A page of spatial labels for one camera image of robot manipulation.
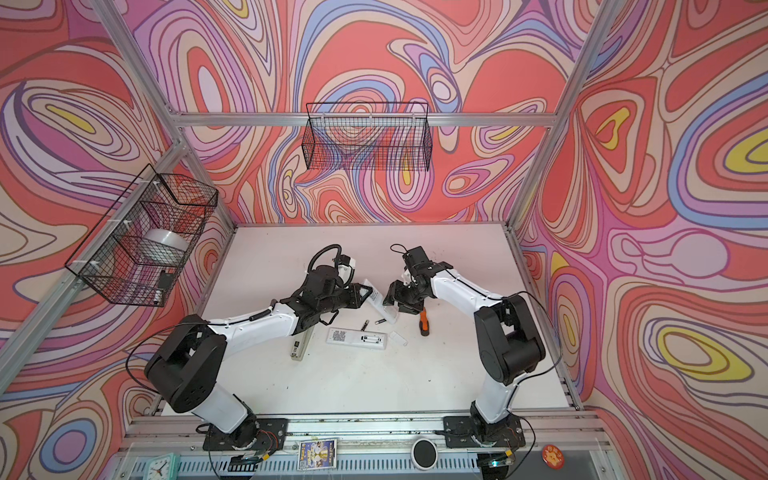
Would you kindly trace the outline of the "white remote control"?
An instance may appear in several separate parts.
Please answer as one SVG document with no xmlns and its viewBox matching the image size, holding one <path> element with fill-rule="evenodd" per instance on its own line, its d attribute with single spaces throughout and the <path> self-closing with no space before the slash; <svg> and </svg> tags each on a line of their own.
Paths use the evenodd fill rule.
<svg viewBox="0 0 768 480">
<path fill-rule="evenodd" d="M 399 315 L 397 309 L 393 305 L 384 304 L 384 295 L 370 280 L 365 279 L 363 285 L 370 289 L 370 294 L 366 298 L 365 303 L 375 309 L 387 323 L 395 324 Z"/>
<path fill-rule="evenodd" d="M 334 346 L 346 346 L 370 350 L 385 350 L 388 338 L 379 332 L 351 330 L 342 328 L 330 328 L 326 343 Z"/>
</svg>

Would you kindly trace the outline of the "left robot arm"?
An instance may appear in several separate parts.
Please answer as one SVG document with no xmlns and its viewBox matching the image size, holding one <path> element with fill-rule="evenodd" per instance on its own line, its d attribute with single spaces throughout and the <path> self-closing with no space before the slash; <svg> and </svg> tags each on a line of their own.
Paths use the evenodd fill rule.
<svg viewBox="0 0 768 480">
<path fill-rule="evenodd" d="M 218 383 L 225 359 L 258 344 L 329 325 L 342 309 L 359 309 L 372 296 L 353 282 L 354 270 L 321 265 L 290 296 L 229 319 L 181 320 L 148 361 L 144 374 L 176 413 L 191 412 L 236 450 L 252 448 L 261 431 L 252 410 Z"/>
</svg>

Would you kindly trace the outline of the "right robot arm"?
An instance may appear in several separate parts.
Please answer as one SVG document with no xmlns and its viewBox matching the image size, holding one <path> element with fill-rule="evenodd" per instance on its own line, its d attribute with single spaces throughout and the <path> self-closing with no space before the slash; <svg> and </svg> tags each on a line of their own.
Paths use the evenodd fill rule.
<svg viewBox="0 0 768 480">
<path fill-rule="evenodd" d="M 384 299 L 402 313 L 419 315 L 425 300 L 450 304 L 474 322 L 478 357 L 485 370 L 482 389 L 469 413 L 446 416 L 436 432 L 452 449 L 510 448 L 526 444 L 522 418 L 511 404 L 523 381 L 532 378 L 546 358 L 536 320 L 519 293 L 503 296 L 464 278 L 451 264 L 428 257 L 421 246 L 394 244 L 404 261 L 401 280 L 393 281 Z"/>
</svg>

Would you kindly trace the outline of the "orange handled screwdriver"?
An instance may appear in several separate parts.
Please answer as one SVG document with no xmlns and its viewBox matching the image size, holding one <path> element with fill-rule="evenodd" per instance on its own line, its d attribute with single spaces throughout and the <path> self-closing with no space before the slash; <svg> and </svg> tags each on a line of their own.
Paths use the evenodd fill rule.
<svg viewBox="0 0 768 480">
<path fill-rule="evenodd" d="M 430 335 L 429 319 L 425 310 L 422 310 L 419 314 L 419 331 L 424 337 Z"/>
</svg>

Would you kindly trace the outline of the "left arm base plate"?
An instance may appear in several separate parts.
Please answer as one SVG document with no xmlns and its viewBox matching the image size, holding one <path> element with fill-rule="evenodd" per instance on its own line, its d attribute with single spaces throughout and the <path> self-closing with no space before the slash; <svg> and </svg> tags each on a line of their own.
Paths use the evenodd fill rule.
<svg viewBox="0 0 768 480">
<path fill-rule="evenodd" d="M 203 441 L 205 451 L 255 451 L 272 454 L 286 441 L 287 418 L 247 417 L 232 433 L 209 425 Z"/>
</svg>

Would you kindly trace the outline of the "white battery cover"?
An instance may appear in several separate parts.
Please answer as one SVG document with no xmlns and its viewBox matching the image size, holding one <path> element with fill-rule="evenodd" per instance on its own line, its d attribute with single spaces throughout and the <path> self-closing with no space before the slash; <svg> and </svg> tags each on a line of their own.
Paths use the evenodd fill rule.
<svg viewBox="0 0 768 480">
<path fill-rule="evenodd" d="M 395 344 L 403 347 L 408 345 L 408 341 L 402 335 L 400 335 L 395 331 L 392 331 L 389 333 L 389 339 L 391 342 L 394 342 Z"/>
</svg>

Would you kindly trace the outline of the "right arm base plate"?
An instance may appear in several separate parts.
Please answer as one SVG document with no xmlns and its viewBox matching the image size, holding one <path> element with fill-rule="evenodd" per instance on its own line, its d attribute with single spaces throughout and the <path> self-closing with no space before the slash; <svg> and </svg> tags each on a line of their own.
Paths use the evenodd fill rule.
<svg viewBox="0 0 768 480">
<path fill-rule="evenodd" d="M 448 448 L 508 448 L 515 451 L 526 445 L 521 418 L 509 414 L 496 423 L 480 416 L 446 416 L 435 433 L 445 438 Z"/>
</svg>

